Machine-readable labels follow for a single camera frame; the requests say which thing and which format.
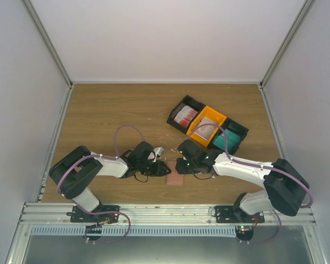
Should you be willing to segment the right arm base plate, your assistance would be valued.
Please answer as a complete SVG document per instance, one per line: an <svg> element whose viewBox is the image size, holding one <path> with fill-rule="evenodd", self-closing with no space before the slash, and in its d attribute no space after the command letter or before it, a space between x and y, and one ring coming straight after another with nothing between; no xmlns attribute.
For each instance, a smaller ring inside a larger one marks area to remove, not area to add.
<svg viewBox="0 0 330 264"><path fill-rule="evenodd" d="M245 212L234 212L233 206L217 205L210 210L210 215L215 218L216 223L237 223L237 224L255 224L264 223L263 212L254 215L248 215Z"/></svg>

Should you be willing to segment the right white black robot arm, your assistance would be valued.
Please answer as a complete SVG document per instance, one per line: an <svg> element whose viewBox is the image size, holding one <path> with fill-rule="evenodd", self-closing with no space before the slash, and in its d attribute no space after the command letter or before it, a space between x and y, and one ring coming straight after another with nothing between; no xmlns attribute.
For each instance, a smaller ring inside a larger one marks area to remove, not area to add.
<svg viewBox="0 0 330 264"><path fill-rule="evenodd" d="M251 161L221 150L206 151L189 139L179 145L178 151L182 155L175 167L179 174L229 176L262 188L255 193L244 192L236 199L232 214L240 223L256 213L270 210L294 217L303 207L305 196L310 194L307 181L285 159L279 158L275 162Z"/></svg>

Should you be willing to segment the white red card orange bin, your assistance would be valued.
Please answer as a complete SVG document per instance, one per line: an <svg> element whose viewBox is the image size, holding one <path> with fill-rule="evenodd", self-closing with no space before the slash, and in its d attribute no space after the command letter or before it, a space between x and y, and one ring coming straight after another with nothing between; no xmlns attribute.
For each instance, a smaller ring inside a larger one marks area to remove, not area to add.
<svg viewBox="0 0 330 264"><path fill-rule="evenodd" d="M197 120L194 123L194 128L196 129L198 126L201 126L203 124L217 124L214 120L208 118L208 117L201 117L199 120ZM206 125L198 128L193 134L192 137L197 137L203 140L208 141L211 137L211 135L214 133L215 126L212 125Z"/></svg>

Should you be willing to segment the pink clear card holder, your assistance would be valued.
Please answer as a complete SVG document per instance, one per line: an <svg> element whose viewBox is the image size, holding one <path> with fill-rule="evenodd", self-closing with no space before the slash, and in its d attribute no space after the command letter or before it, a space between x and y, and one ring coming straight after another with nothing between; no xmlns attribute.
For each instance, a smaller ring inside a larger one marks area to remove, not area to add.
<svg viewBox="0 0 330 264"><path fill-rule="evenodd" d="M168 161L167 166L171 169L171 173L166 175L166 184L171 186L182 186L184 184L184 176L176 170L176 161Z"/></svg>

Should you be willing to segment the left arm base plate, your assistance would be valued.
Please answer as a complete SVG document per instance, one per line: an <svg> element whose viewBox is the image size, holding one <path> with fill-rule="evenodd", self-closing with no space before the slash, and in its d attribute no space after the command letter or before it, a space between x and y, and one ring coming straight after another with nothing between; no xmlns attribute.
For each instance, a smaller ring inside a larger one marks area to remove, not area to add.
<svg viewBox="0 0 330 264"><path fill-rule="evenodd" d="M108 212L104 214L90 214L82 211L78 206L74 206L71 212L66 215L70 217L72 223L117 223L118 212L120 206L118 205L101 205L94 209L93 212Z"/></svg>

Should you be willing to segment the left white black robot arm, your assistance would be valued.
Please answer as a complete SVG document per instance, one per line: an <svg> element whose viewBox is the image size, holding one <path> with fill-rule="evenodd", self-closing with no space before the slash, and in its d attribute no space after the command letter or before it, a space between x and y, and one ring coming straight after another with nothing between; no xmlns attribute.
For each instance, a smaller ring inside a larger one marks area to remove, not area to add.
<svg viewBox="0 0 330 264"><path fill-rule="evenodd" d="M101 202L89 189L96 176L126 179L140 173L146 177L163 177L171 169L157 158L163 148L153 148L142 141L135 149L119 157L109 157L91 152L86 146L79 146L57 162L48 175L57 186L57 192L81 207L83 215L90 222L102 217Z"/></svg>

